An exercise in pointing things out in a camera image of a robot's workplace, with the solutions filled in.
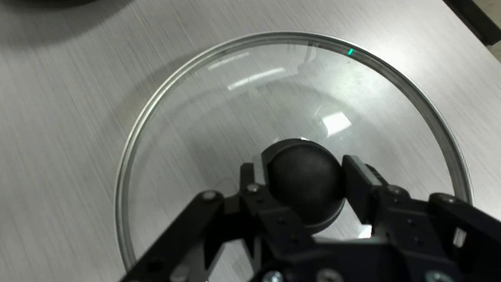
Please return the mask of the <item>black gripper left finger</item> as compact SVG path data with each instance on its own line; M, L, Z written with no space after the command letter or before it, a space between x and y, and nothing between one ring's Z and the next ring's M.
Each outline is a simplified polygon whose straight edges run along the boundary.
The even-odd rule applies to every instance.
M261 197L252 162L239 167L239 189L233 195L208 189L198 192L173 222L133 263L122 282L208 282L225 242L239 241L252 266L249 282L288 282L272 259L269 245L247 205Z

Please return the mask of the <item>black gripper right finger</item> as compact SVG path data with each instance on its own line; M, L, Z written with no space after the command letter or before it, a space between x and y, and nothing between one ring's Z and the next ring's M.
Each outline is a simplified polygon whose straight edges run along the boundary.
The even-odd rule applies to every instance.
M346 197L357 217L396 253L402 282L501 282L501 222L446 192L411 198L360 158L342 158Z

